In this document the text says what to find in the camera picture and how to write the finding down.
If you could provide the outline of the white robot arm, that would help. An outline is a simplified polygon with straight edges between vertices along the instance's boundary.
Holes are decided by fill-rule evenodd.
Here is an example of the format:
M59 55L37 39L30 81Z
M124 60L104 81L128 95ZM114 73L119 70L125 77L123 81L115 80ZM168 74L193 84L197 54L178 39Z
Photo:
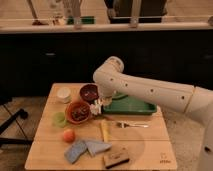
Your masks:
M124 63L109 57L94 74L101 99L111 98L115 91L147 103L156 104L204 126L197 171L213 171L213 90L198 86L160 81L123 74Z

